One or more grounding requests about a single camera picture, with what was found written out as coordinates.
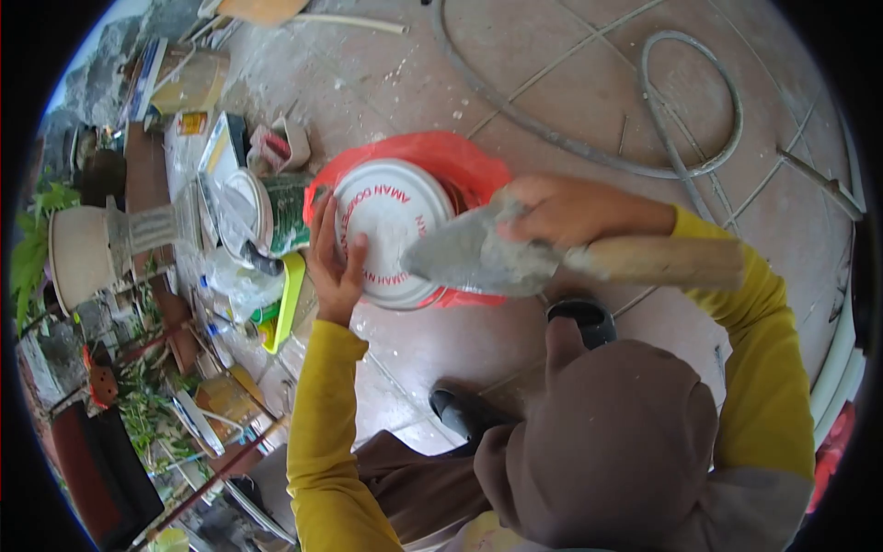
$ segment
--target red plastic bag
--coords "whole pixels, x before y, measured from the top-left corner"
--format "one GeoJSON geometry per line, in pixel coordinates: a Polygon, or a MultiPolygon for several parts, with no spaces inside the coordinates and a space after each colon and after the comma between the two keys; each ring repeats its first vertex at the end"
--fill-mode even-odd
{"type": "MultiPolygon", "coordinates": [[[[360,164],[390,157],[414,163],[433,175],[448,192],[457,213],[486,205],[494,192],[512,179],[505,163],[485,155],[459,134],[444,131],[401,134],[347,149],[325,165],[306,189],[306,223],[313,220],[313,199],[320,188],[333,190],[344,176],[360,164]]],[[[500,295],[441,289],[420,306],[494,306],[505,300],[500,295]]]]}

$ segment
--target paint can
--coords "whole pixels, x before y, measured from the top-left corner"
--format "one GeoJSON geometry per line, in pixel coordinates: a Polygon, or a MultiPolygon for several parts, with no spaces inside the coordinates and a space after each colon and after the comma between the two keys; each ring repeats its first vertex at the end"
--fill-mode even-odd
{"type": "MultiPolygon", "coordinates": [[[[304,191],[313,176],[304,172],[258,178],[248,169],[234,170],[222,184],[228,203],[260,241],[260,254],[278,259],[310,243],[304,223],[304,191]]],[[[240,253],[242,238],[229,224],[219,224],[221,243],[242,266],[252,268],[240,253]]]]}
{"type": "Polygon", "coordinates": [[[368,236],[364,297],[377,306],[409,311],[428,306],[443,288],[402,270],[399,260],[415,241],[456,216],[445,187],[419,166],[376,159],[347,173],[335,188],[338,252],[368,236]]]}

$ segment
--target sandal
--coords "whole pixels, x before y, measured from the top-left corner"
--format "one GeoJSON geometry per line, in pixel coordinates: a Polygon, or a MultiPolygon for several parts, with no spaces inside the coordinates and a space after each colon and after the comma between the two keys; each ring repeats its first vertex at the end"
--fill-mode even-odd
{"type": "Polygon", "coordinates": [[[491,427],[520,420],[491,406],[485,399],[453,382],[437,382],[429,394],[429,407],[441,423],[467,442],[481,440],[491,427]]]}
{"type": "Polygon", "coordinates": [[[549,321],[556,316],[572,318],[577,322],[579,334],[583,337],[583,345],[589,351],[616,341],[613,315],[594,297],[561,299],[546,309],[546,317],[549,321]]]}

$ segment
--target yellow container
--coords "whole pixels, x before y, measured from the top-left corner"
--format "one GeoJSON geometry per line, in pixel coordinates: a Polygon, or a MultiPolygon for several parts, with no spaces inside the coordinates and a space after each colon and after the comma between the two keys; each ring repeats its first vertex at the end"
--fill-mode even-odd
{"type": "Polygon", "coordinates": [[[291,333],[294,314],[298,310],[300,286],[304,283],[304,275],[306,274],[306,262],[297,251],[285,254],[282,262],[285,265],[285,288],[282,292],[282,302],[279,305],[279,316],[264,321],[258,326],[259,332],[267,334],[263,345],[270,354],[276,354],[279,351],[279,345],[291,333]]]}

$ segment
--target paint bucket lid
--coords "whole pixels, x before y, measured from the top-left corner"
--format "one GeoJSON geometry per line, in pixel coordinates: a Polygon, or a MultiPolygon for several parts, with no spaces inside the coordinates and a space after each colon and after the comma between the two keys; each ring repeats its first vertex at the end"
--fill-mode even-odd
{"type": "Polygon", "coordinates": [[[400,159],[375,159],[351,170],[334,194],[338,252],[345,256],[347,243],[359,233],[368,236],[366,299],[404,310],[438,291],[399,266],[408,246],[454,218],[450,198],[432,175],[400,159]]]}
{"type": "Polygon", "coordinates": [[[235,220],[233,217],[238,217],[239,221],[251,228],[252,233],[262,242],[258,245],[258,251],[267,254],[269,244],[273,241],[273,209],[270,206],[267,188],[248,169],[234,170],[219,184],[226,204],[235,211],[232,214],[227,212],[219,214],[219,219],[229,217],[227,223],[220,220],[218,222],[221,243],[238,264],[253,268],[252,264],[240,254],[245,241],[244,232],[238,228],[239,223],[231,221],[235,220]]]}

